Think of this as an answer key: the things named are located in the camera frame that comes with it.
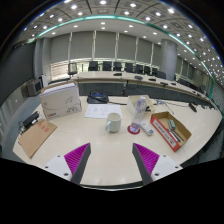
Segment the ceiling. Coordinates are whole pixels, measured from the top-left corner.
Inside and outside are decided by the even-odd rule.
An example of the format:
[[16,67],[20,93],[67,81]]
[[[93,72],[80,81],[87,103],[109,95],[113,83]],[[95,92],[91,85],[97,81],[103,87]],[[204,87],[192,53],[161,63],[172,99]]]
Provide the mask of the ceiling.
[[[146,36],[146,40],[156,44],[158,42],[161,43],[163,38],[177,42],[180,57],[186,58],[194,67],[207,73],[206,68],[200,63],[200,61],[204,62],[215,81],[223,88],[224,68],[222,63],[209,40],[189,18],[186,18],[174,8],[172,8],[172,13],[169,10],[171,7],[158,0],[105,0],[105,4],[101,4],[101,1],[62,1],[43,12],[24,27],[24,31],[16,42],[24,42],[33,38],[54,37],[70,32],[103,31],[101,22],[105,22],[104,31],[124,33],[127,30],[128,32],[125,33],[127,35],[140,38]],[[113,18],[106,19],[106,15],[110,15]],[[102,16],[104,19],[101,21],[98,18],[96,21],[96,16]],[[194,51],[196,57],[183,44],[180,44],[178,40]]]

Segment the white sheet of paper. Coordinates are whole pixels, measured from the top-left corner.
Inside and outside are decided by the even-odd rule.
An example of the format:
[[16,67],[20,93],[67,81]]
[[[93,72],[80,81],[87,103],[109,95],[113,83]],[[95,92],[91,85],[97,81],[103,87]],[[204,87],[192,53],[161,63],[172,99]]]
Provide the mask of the white sheet of paper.
[[107,118],[110,113],[118,113],[122,119],[121,106],[111,104],[89,104],[85,117]]

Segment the office chair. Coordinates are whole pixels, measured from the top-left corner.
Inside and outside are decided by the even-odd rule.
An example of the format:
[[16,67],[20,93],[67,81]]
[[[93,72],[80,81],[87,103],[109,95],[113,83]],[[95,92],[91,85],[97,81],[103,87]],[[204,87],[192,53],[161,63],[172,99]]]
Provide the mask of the office chair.
[[90,61],[88,71],[99,71],[98,61]]
[[121,71],[121,68],[122,68],[121,62],[115,61],[113,66],[113,71]]
[[149,66],[144,66],[144,74],[150,75],[151,68]]
[[160,79],[166,79],[166,73],[161,72],[161,71],[157,71],[156,77],[160,78]]
[[143,75],[143,65],[136,65],[135,73]]
[[156,76],[157,71],[158,71],[157,68],[152,68],[152,75]]
[[103,61],[103,71],[111,71],[112,62],[111,61]]
[[75,75],[77,73],[78,73],[77,64],[76,63],[69,63],[68,64],[68,72],[67,72],[67,74],[70,76],[70,78],[71,78],[71,76],[73,76],[73,75]]
[[133,64],[132,63],[125,63],[125,71],[129,72],[129,73],[134,73]]

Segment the open cardboard box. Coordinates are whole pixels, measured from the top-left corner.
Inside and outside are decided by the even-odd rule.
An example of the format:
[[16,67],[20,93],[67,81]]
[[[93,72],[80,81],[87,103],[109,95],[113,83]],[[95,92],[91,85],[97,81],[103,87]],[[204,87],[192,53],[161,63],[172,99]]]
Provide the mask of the open cardboard box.
[[[180,139],[180,142],[177,142],[169,133],[169,131],[167,130],[170,129],[168,120],[174,121],[176,126],[175,131],[184,139],[184,141],[182,141],[181,138],[177,135],[177,137]],[[174,152],[177,151],[182,145],[184,145],[186,141],[191,137],[190,131],[169,112],[152,114],[150,123],[162,135],[162,137]]]
[[128,109],[128,111],[131,113],[132,116],[134,116],[135,106],[136,106],[137,101],[140,99],[140,96],[144,96],[146,98],[147,106],[149,106],[150,109],[151,109],[150,112],[145,113],[145,116],[147,116],[147,115],[151,116],[153,113],[155,113],[156,108],[153,105],[153,103],[150,100],[148,95],[128,96],[128,101],[127,101],[127,109]]
[[79,88],[74,80],[43,88],[40,102],[47,120],[82,111]]

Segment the mug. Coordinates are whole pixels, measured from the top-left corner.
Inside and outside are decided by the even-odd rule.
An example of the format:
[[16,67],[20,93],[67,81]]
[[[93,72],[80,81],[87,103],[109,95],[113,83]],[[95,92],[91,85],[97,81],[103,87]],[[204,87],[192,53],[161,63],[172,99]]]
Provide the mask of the mug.
[[106,131],[117,132],[121,126],[121,116],[117,113],[110,113],[107,117]]

